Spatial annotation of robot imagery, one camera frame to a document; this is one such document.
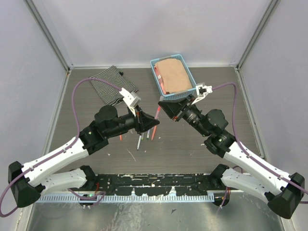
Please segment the white marker green end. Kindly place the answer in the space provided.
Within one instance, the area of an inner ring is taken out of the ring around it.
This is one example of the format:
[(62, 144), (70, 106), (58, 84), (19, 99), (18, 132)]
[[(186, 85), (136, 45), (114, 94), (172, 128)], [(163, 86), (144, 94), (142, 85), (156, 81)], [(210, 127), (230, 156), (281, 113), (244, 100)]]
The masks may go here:
[(151, 131), (150, 129), (147, 131), (147, 135), (146, 135), (147, 140), (149, 140), (149, 138), (150, 138), (150, 131)]

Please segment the salmon orange pen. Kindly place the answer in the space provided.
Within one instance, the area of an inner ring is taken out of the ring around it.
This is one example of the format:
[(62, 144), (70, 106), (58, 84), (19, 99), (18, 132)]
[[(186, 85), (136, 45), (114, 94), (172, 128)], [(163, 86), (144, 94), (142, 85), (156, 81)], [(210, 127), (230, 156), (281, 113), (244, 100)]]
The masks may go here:
[(153, 132), (152, 132), (151, 140), (153, 140), (153, 139), (154, 139), (154, 136), (155, 136), (156, 130), (157, 130), (157, 126), (155, 126), (155, 127), (153, 128)]

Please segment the white pen blue end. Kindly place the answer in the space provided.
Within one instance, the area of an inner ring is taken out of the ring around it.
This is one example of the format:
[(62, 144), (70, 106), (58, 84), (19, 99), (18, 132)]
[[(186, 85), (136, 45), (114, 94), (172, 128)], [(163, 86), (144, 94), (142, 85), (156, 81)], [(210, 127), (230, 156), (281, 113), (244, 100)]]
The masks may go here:
[(142, 135), (139, 136), (138, 143), (137, 143), (137, 150), (139, 150), (140, 148), (141, 138), (142, 138)]

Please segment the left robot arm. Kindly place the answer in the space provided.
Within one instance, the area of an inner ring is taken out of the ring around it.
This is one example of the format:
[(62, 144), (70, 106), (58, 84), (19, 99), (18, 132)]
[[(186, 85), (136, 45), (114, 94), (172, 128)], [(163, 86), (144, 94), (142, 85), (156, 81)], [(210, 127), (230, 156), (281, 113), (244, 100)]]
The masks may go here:
[(8, 183), (18, 208), (27, 207), (42, 195), (62, 189), (91, 191), (96, 187), (97, 177), (90, 166), (60, 173), (57, 171), (85, 158), (108, 145), (109, 138), (117, 137), (134, 129), (138, 134), (158, 125), (159, 121), (140, 107), (134, 112), (118, 116), (114, 106), (103, 106), (94, 120), (76, 137), (34, 161), (21, 164), (18, 161), (8, 167)]

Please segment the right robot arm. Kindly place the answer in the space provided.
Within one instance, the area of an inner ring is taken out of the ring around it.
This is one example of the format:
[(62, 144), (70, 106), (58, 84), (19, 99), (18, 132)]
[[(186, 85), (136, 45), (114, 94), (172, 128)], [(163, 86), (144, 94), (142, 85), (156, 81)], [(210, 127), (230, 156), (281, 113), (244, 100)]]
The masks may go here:
[(212, 172), (212, 185), (217, 190), (225, 187), (244, 191), (265, 202), (278, 216), (290, 219), (305, 193), (305, 178), (299, 173), (289, 174), (247, 149), (225, 128), (225, 115), (212, 109), (206, 115), (197, 108), (193, 96), (173, 101), (159, 101), (158, 105), (173, 121), (184, 119), (206, 137), (207, 149), (248, 172), (237, 173), (225, 165)]

